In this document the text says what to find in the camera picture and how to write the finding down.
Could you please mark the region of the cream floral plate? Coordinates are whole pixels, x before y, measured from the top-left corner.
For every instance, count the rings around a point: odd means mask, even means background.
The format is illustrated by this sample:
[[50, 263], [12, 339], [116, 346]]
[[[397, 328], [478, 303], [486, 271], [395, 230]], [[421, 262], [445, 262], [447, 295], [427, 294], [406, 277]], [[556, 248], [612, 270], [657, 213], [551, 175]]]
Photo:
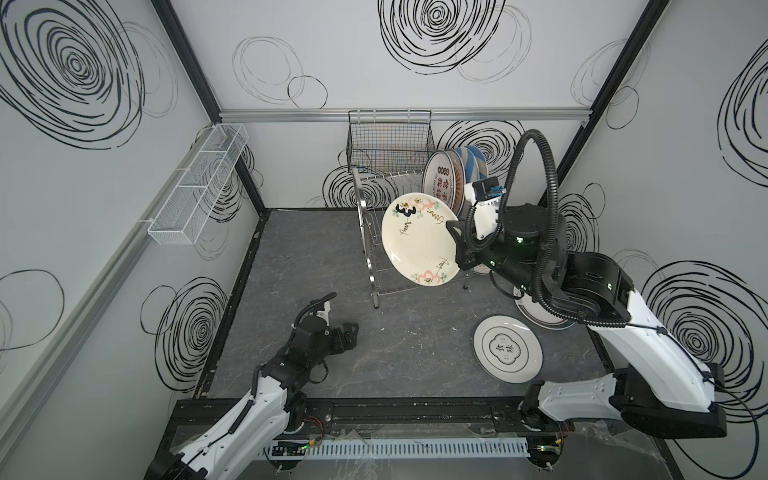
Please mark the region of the cream floral plate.
[[397, 197], [386, 209], [381, 242], [395, 270], [425, 287], [441, 286], [460, 271], [447, 223], [457, 219], [440, 199], [419, 192]]

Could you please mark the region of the red text green rim plate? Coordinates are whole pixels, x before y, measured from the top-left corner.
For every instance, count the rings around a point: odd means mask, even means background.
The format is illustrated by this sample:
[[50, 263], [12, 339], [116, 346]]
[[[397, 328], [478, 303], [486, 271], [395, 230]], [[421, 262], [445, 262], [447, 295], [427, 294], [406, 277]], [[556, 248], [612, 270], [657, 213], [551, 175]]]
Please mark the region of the red text green rim plate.
[[463, 174], [463, 167], [455, 152], [436, 151], [425, 166], [421, 191], [441, 200], [458, 216], [464, 202]]

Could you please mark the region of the large blue striped plate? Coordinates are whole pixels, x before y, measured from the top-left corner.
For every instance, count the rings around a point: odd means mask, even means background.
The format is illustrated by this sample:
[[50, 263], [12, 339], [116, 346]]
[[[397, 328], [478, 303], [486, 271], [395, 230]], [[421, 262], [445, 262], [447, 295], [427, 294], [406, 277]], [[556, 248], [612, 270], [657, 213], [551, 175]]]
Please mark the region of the large blue striped plate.
[[487, 161], [478, 147], [473, 145], [459, 147], [456, 152], [461, 154], [467, 183], [474, 183], [488, 177]]

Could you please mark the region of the white plate thin green line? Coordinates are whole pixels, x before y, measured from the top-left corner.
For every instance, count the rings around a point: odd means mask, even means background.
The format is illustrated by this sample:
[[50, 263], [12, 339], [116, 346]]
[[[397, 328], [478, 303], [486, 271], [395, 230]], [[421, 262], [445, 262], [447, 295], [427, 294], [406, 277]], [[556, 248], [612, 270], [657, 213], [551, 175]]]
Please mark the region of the white plate thin green line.
[[543, 350], [536, 335], [521, 321], [506, 315], [483, 319], [473, 334], [473, 350], [481, 367], [509, 384], [532, 381], [541, 371]]

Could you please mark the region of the sunburst plate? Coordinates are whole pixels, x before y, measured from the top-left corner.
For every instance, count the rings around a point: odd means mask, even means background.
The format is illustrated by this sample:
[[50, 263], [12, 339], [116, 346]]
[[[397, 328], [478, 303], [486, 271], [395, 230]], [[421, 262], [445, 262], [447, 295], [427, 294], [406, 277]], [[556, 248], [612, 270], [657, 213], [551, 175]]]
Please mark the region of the sunburst plate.
[[467, 183], [467, 166], [468, 161], [470, 160], [469, 153], [464, 147], [457, 147], [453, 150], [453, 152], [457, 155], [460, 161], [460, 169], [459, 169], [459, 180], [457, 182], [457, 195], [459, 200], [459, 205], [463, 206], [465, 197], [464, 197], [464, 191], [465, 191], [465, 185]]

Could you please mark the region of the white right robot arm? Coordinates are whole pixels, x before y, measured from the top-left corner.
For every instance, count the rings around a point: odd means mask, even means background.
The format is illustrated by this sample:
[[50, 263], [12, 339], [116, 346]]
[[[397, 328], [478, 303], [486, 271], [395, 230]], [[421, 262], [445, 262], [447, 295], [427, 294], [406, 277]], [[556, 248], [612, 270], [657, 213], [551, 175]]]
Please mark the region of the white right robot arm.
[[565, 220], [550, 209], [509, 207], [496, 221], [498, 236], [483, 240], [471, 219], [447, 222], [459, 267], [489, 267], [547, 313], [586, 326], [627, 362], [593, 380], [535, 382], [519, 405], [527, 428], [605, 419], [662, 439], [726, 436], [715, 399], [721, 368], [687, 352], [612, 258], [569, 250]]

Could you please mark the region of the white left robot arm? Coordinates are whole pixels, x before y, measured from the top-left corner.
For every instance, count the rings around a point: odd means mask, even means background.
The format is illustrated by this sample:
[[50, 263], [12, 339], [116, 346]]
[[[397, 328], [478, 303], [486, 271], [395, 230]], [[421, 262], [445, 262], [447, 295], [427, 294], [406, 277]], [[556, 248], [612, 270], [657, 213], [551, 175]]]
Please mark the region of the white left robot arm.
[[212, 427], [180, 451], [158, 452], [146, 479], [235, 479], [285, 431], [296, 431], [306, 412], [302, 388], [326, 358], [357, 346], [359, 325], [331, 327], [324, 315], [307, 315], [288, 341], [256, 368], [251, 387]]

